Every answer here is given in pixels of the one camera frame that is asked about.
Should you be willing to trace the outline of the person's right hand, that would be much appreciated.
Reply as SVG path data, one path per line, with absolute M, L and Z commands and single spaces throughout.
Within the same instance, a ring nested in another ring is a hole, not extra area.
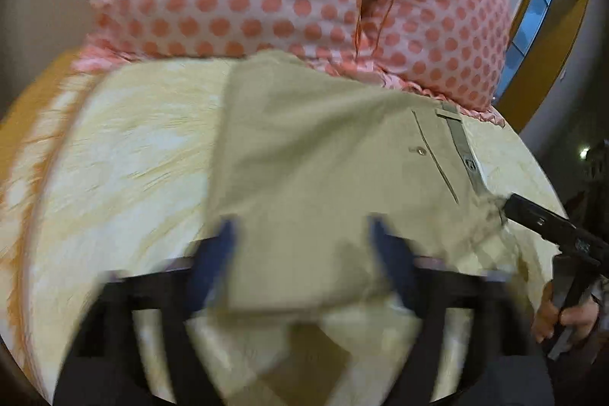
M 532 335 L 542 343 L 553 337 L 557 325 L 571 326 L 574 331 L 572 340 L 579 342 L 586 338 L 599 318 L 600 306 L 589 298 L 584 304 L 564 310 L 557 309 L 552 303 L 553 284 L 545 284 L 540 306 L 532 321 Z

